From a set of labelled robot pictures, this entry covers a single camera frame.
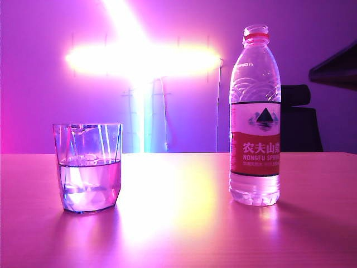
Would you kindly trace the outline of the right gripper finger with light pad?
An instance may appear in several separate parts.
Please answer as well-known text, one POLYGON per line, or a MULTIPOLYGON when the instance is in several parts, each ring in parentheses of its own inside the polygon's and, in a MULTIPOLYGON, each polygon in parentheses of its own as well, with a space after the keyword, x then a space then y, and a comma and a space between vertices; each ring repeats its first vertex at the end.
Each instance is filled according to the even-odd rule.
POLYGON ((308 78, 314 83, 356 91, 356 40, 310 69, 308 78))

